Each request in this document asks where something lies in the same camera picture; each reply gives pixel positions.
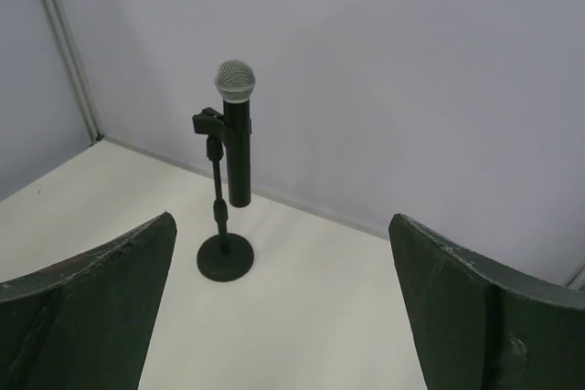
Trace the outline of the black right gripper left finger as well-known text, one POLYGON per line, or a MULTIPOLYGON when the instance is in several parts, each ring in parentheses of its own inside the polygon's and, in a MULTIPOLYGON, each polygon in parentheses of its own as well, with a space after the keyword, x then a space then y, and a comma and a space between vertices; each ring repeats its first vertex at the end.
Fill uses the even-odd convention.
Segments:
POLYGON ((2 388, 137 388, 175 243, 175 219, 163 213, 2 282, 2 388))

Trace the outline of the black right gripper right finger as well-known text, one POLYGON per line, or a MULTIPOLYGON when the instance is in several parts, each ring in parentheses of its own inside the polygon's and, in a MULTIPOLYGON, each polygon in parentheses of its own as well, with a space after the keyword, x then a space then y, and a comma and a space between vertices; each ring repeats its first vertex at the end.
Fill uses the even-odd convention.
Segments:
POLYGON ((428 388, 583 388, 583 292, 512 269, 402 214, 388 234, 428 388))

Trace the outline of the black microphone stand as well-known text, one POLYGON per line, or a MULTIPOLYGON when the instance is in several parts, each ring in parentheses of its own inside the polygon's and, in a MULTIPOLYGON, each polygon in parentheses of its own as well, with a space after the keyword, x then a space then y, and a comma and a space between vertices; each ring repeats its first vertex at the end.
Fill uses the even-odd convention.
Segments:
POLYGON ((203 242, 197 252, 197 267, 207 279, 231 282, 245 276, 253 266, 254 250, 243 236, 228 232, 228 205, 223 197, 220 162, 224 157, 223 116, 212 108, 205 108, 192 118, 194 132, 207 136, 207 158, 212 163, 215 200, 214 220, 216 235, 203 242))

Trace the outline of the black microphone silver grille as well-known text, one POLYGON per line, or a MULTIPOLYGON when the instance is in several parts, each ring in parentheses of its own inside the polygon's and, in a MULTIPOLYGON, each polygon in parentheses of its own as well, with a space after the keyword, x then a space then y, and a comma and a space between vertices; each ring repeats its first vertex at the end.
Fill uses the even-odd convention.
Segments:
POLYGON ((218 67, 215 85, 223 100, 229 202, 236 208, 251 201, 250 97, 255 84, 255 74, 244 61, 231 59, 218 67))

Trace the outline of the aluminium frame post right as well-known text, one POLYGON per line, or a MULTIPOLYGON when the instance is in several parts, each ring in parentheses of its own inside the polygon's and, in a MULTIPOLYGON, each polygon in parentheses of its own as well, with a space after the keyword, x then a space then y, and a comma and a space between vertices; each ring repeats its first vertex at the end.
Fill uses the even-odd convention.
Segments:
POLYGON ((569 276, 565 286, 572 290, 584 291, 585 285, 585 262, 582 262, 574 273, 569 276))

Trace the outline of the aluminium frame post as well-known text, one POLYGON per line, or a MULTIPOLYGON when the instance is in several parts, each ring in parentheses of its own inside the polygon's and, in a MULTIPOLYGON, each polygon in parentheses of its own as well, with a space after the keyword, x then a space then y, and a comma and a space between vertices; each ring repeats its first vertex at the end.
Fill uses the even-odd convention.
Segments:
POLYGON ((90 142, 92 144, 100 142, 104 138, 104 133, 64 5, 61 0, 40 0, 40 2, 55 39, 59 56, 68 76, 81 118, 90 137, 90 142))
POLYGON ((569 276, 565 286, 572 290, 584 291, 585 285, 585 262, 582 262, 574 273, 569 276))

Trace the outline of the aluminium frame post left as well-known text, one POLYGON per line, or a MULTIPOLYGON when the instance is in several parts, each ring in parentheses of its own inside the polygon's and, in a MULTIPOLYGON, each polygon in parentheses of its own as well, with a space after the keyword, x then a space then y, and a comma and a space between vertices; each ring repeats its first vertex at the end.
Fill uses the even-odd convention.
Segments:
POLYGON ((90 137, 90 142, 92 144, 100 142, 104 138, 104 133, 64 5, 61 0, 40 0, 40 2, 55 39, 59 56, 68 76, 81 118, 90 137))

